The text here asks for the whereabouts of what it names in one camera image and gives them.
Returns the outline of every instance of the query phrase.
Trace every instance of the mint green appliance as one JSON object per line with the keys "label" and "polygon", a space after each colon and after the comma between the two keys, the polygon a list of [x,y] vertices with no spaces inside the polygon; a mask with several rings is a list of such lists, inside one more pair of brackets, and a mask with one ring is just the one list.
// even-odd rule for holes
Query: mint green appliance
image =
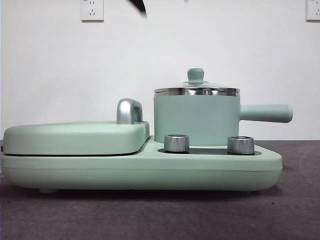
{"label": "mint green appliance", "polygon": [[251,137],[238,136],[239,120],[289,122],[292,109],[240,106],[238,89],[209,85],[202,69],[191,69],[188,75],[188,85],[176,87],[187,94],[156,90],[155,136],[143,121],[142,105],[128,98],[119,101],[116,121],[8,128],[1,154],[4,176],[42,193],[258,191],[275,185],[282,157],[254,145]]}

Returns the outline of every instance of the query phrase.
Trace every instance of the appliance foot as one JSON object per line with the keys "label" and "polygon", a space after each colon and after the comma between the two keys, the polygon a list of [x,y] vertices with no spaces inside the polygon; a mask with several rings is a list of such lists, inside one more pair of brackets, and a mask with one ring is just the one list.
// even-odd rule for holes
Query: appliance foot
{"label": "appliance foot", "polygon": [[48,189],[48,188],[40,188],[39,192],[42,194],[54,194],[56,191],[58,191],[57,189]]}

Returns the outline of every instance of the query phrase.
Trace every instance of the electrical socket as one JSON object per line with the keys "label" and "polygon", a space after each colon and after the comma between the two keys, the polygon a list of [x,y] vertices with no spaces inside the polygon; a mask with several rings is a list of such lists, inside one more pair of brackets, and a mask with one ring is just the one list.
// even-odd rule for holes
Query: electrical socket
{"label": "electrical socket", "polygon": [[306,20],[320,21],[320,0],[306,0]]}
{"label": "electrical socket", "polygon": [[105,0],[81,0],[81,20],[84,22],[104,20]]}

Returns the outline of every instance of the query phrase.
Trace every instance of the stainless steel rim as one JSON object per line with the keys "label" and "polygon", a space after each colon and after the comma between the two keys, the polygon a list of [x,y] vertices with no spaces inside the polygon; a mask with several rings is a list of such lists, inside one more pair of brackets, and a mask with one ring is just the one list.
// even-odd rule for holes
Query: stainless steel rim
{"label": "stainless steel rim", "polygon": [[155,96],[178,96],[178,95],[215,95],[215,96],[239,96],[238,88],[224,87],[177,87],[159,88],[154,90]]}

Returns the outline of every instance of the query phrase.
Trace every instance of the glass lid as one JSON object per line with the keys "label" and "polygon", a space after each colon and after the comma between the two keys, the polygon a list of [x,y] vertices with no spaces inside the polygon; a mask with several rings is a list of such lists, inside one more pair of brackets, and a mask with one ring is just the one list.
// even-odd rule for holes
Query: glass lid
{"label": "glass lid", "polygon": [[167,95],[220,95],[238,96],[240,90],[217,83],[204,81],[205,72],[202,68],[190,68],[188,70],[188,81],[181,86],[158,88],[154,90],[156,96]]}

